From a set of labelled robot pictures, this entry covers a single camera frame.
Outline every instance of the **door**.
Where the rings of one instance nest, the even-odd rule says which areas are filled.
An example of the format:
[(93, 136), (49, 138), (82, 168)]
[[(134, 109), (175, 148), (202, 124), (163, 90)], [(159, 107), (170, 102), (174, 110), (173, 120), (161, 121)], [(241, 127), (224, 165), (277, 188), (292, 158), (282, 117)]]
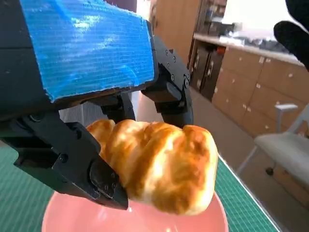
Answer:
[(217, 84), (224, 54), (216, 51), (210, 53), (209, 62), (202, 81), (201, 94), (209, 101), (212, 100), (214, 89)]
[(204, 47), (199, 47), (197, 49), (196, 60), (194, 62), (194, 71), (191, 76), (190, 86), (198, 92), (200, 92), (200, 87), (204, 78), (208, 56), (209, 52)]
[(154, 35), (187, 65), (200, 0), (157, 0)]

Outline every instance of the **black glove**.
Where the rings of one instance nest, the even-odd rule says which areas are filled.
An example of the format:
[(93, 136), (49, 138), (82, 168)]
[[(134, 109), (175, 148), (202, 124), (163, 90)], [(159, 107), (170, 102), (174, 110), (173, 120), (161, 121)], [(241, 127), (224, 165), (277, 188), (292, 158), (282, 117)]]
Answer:
[[(290, 15), (309, 31), (309, 0), (285, 0)], [(274, 27), (277, 41), (293, 53), (309, 71), (309, 34), (300, 26), (281, 21)]]

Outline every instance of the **bread roll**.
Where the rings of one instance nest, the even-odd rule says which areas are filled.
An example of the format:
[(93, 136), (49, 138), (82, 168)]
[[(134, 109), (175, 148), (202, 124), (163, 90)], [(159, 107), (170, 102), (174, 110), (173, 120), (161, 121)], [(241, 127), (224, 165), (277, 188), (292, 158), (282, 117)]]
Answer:
[(177, 215), (196, 215), (211, 202), (218, 151), (211, 134), (162, 122), (99, 120), (88, 131), (100, 156), (119, 174), (129, 199)]

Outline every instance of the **white chair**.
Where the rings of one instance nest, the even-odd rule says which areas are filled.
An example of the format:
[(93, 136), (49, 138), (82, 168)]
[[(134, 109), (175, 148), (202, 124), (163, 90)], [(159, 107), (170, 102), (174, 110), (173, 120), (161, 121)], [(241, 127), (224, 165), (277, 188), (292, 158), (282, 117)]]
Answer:
[[(284, 112), (297, 109), (294, 104), (276, 105), (278, 110), (277, 132), (280, 132), (281, 118)], [(309, 139), (297, 135), (296, 132), (303, 121), (309, 122), (309, 104), (300, 113), (287, 132), (267, 134), (256, 137), (256, 146), (246, 160), (240, 165), (240, 174), (258, 149), (266, 152), (276, 163), (290, 174), (309, 185)], [(273, 168), (266, 169), (267, 174), (273, 174)]]

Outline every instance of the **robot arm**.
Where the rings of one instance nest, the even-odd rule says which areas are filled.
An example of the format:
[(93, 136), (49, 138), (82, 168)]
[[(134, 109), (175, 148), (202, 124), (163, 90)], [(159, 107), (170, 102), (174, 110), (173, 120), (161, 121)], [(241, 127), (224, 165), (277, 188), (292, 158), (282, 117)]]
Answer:
[[(189, 71), (174, 51), (152, 36), (148, 24), (153, 81), (51, 101), (42, 87), (38, 57), (19, 1), (12, 1), (5, 12), (15, 21), (11, 34), (0, 44), (0, 139), (18, 152), (14, 165), (60, 193), (127, 209), (126, 191), (117, 173), (98, 155), (98, 142), (80, 123), (64, 123), (58, 110), (91, 101), (115, 122), (135, 119), (127, 93), (141, 90), (155, 102), (165, 122), (182, 127), (193, 123)], [(20, 30), (24, 38), (13, 43), (8, 37)]]

